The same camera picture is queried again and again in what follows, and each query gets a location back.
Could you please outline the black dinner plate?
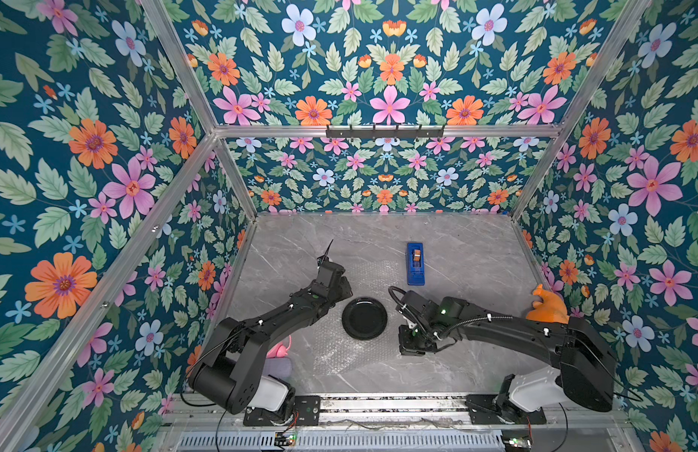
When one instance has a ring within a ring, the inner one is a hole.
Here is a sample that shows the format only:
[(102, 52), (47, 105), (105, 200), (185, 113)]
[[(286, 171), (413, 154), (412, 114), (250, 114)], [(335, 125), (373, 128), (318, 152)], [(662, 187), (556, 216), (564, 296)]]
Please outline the black dinner plate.
[(384, 305), (377, 299), (356, 298), (344, 307), (341, 323), (351, 338), (368, 341), (384, 333), (388, 325), (388, 314)]

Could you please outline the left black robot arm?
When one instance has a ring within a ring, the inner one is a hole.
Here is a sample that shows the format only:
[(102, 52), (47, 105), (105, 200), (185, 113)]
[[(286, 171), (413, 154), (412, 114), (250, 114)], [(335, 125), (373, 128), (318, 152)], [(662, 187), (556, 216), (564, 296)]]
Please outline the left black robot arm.
[(256, 318), (219, 322), (188, 372), (189, 387), (230, 414), (251, 408), (290, 416), (294, 389), (283, 380), (264, 375), (267, 354), (352, 296), (344, 274), (343, 266), (324, 258), (316, 278), (292, 293), (283, 305)]

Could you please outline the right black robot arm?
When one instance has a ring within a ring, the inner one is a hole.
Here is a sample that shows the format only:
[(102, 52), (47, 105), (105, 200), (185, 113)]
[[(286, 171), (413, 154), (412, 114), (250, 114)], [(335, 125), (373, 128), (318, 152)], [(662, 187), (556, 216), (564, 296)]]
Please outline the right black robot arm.
[(494, 312), (453, 297), (435, 303), (392, 286), (389, 294), (407, 320), (399, 329), (405, 356), (436, 354), (461, 341), (490, 344), (541, 361), (543, 368), (503, 379), (487, 401), (467, 397), (472, 411), (507, 424), (523, 423), (549, 405), (572, 402), (592, 412), (610, 412), (616, 397), (617, 357), (585, 320), (551, 322)]

